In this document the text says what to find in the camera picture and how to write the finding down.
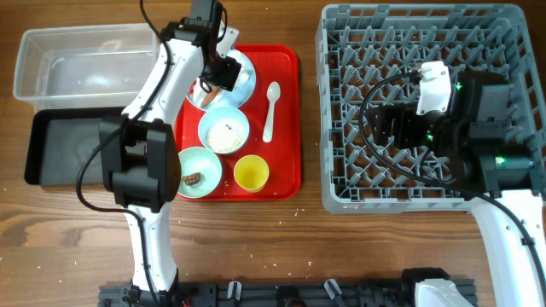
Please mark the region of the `white rice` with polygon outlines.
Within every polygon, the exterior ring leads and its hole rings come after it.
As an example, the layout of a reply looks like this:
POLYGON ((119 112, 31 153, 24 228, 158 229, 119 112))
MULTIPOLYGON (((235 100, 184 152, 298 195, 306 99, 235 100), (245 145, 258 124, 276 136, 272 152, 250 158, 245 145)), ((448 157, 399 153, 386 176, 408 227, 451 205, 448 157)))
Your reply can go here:
POLYGON ((216 123, 206 133, 206 145, 217 154, 228 154, 242 145, 242 137, 234 127, 216 123))

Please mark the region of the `brown sweet potato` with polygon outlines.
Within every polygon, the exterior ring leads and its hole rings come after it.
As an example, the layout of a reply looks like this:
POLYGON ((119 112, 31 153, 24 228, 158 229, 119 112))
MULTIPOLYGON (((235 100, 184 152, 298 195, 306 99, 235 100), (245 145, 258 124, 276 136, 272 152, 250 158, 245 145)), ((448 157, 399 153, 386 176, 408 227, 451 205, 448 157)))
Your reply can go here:
POLYGON ((211 91, 208 92, 205 97, 202 99, 200 107, 204 108, 207 107, 215 98, 216 96, 221 92, 221 89, 218 87, 212 87, 211 91))

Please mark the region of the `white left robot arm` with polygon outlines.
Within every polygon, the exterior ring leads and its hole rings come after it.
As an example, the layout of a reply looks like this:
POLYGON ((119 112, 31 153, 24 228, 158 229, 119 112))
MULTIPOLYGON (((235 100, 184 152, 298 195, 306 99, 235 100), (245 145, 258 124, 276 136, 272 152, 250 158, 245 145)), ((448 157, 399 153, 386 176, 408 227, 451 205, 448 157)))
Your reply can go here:
POLYGON ((177 283, 169 210, 181 177, 173 132, 179 110, 196 81, 232 89, 241 68, 229 54, 239 37, 232 26, 199 34, 172 22, 162 35, 154 68, 136 98, 99 129, 103 182, 130 228, 131 287, 148 296, 170 293, 177 283))

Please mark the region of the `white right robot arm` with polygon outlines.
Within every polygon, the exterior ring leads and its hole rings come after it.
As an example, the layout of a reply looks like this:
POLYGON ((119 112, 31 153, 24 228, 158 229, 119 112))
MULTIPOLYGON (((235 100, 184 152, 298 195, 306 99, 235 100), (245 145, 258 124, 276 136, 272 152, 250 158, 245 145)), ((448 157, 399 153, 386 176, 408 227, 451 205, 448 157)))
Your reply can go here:
POLYGON ((464 71, 451 78, 414 70, 380 81, 363 98, 359 127, 372 155, 389 169, 462 196, 479 225, 497 304, 545 304, 543 195, 545 169, 529 145, 511 143, 508 102, 512 86, 501 74, 464 71), (378 152, 427 149, 450 162, 449 179, 416 175, 378 152))

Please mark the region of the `brown food lump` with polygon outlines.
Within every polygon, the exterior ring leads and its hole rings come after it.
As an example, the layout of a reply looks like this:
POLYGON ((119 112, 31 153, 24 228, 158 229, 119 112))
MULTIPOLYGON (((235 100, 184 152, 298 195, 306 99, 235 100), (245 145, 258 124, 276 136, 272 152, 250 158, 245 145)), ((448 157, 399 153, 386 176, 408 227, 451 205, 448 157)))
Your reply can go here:
POLYGON ((200 180, 201 180, 200 172, 196 172, 196 173, 181 177, 181 182, 183 182, 187 186, 193 186, 199 183, 200 180))

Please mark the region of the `light blue bowl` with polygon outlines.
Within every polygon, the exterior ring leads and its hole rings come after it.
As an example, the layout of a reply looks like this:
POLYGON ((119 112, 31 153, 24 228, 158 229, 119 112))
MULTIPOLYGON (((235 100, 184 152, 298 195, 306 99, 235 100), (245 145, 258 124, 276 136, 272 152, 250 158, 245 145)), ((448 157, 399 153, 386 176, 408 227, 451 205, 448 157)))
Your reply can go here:
POLYGON ((203 146, 215 154, 233 154, 250 135, 247 116, 236 107, 216 107, 206 112, 198 124, 203 146))

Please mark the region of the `green bowl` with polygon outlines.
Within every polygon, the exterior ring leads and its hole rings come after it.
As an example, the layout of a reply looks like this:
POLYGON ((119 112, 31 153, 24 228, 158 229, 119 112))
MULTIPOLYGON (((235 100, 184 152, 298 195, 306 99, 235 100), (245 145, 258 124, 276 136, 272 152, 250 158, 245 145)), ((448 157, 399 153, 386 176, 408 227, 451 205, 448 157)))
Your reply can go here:
POLYGON ((185 148, 178 153, 182 177, 199 173, 197 183, 188 185, 181 181, 178 195, 187 199, 199 199, 211 194, 219 185, 223 167, 220 158, 210 149, 203 147, 185 148))

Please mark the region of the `yellow plastic cup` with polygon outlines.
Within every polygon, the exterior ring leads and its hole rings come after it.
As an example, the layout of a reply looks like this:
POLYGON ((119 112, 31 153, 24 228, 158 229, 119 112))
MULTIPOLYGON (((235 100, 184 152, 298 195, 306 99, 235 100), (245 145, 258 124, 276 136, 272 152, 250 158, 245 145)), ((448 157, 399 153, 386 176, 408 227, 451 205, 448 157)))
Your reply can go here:
POLYGON ((261 191, 270 177, 270 167, 262 157, 249 154, 240 158, 234 167, 236 183, 248 193, 261 191))

